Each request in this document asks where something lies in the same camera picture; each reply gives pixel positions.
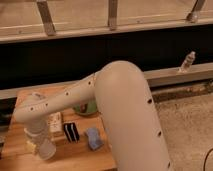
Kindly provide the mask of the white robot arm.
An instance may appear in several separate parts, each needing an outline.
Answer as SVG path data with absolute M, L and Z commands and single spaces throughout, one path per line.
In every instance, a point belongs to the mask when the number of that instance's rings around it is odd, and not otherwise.
M 131 62 L 111 62 L 46 98 L 30 95 L 13 116 L 27 133 L 40 136 L 46 116 L 92 99 L 101 113 L 118 171 L 174 171 L 150 87 Z

